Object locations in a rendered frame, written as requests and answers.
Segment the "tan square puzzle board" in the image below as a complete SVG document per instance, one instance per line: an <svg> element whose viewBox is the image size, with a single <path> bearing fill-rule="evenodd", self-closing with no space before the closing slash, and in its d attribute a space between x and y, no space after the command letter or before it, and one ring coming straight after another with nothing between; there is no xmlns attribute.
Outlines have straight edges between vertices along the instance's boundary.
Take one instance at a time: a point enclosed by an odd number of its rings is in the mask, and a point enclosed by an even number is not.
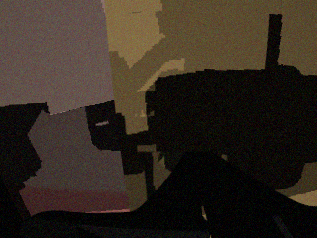
<svg viewBox="0 0 317 238"><path fill-rule="evenodd" d="M317 206L317 0L104 0L128 207L213 152Z"/></svg>

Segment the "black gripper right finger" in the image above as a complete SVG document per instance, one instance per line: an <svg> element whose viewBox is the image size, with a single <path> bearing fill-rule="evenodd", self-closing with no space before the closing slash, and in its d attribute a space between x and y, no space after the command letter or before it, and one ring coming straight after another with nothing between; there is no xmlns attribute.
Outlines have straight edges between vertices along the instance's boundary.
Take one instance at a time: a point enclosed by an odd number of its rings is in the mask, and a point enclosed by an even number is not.
<svg viewBox="0 0 317 238"><path fill-rule="evenodd" d="M198 155L211 238L317 238L317 206L293 201L213 152Z"/></svg>

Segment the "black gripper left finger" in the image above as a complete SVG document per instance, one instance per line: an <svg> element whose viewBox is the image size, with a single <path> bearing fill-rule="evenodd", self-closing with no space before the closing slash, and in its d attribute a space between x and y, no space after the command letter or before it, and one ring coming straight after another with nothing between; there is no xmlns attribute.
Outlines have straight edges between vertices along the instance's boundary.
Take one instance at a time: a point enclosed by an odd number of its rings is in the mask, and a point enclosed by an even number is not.
<svg viewBox="0 0 317 238"><path fill-rule="evenodd" d="M21 238L210 238L201 202L201 159L198 152L186 152L135 211L41 211L25 219L19 233Z"/></svg>

